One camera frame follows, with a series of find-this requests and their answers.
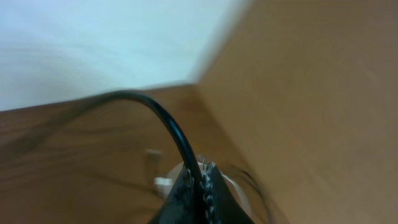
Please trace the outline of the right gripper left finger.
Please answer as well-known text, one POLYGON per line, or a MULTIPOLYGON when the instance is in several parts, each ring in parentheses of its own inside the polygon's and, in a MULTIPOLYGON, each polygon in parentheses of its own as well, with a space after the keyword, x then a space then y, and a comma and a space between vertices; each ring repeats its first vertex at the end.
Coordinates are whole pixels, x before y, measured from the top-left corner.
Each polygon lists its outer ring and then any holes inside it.
POLYGON ((163 206, 148 224, 197 224, 193 179, 182 168, 163 206))

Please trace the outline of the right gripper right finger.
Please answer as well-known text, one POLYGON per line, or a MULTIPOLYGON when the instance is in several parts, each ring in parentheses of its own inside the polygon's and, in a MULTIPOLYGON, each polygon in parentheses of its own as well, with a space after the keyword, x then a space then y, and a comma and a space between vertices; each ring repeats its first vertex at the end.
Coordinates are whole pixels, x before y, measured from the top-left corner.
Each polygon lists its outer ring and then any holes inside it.
POLYGON ((211 224, 254 224, 240 207, 221 172, 214 162, 203 170, 203 200, 206 204, 206 220, 211 224))

